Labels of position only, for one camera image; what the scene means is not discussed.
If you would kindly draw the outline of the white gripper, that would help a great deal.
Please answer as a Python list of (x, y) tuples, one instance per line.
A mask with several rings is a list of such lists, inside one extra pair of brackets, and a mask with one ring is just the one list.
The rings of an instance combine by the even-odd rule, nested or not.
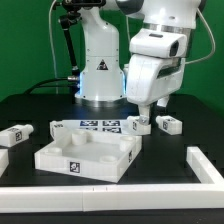
[(167, 95), (180, 88), (186, 48), (187, 36), (178, 33), (142, 28), (131, 39), (133, 55), (129, 62), (126, 95), (129, 102), (141, 105), (138, 110), (142, 125), (151, 123), (151, 103), (158, 100), (159, 107), (166, 107)]

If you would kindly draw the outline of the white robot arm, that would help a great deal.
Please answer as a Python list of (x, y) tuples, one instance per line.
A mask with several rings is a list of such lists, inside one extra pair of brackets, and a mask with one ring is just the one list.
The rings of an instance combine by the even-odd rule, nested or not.
[[(80, 22), (85, 67), (80, 74), (81, 102), (113, 104), (123, 99), (139, 108), (139, 123), (150, 123), (151, 104), (181, 87), (191, 32), (203, 0), (62, 0), (70, 25)], [(119, 33), (100, 10), (119, 10), (141, 19), (131, 39), (126, 71), (119, 66)]]

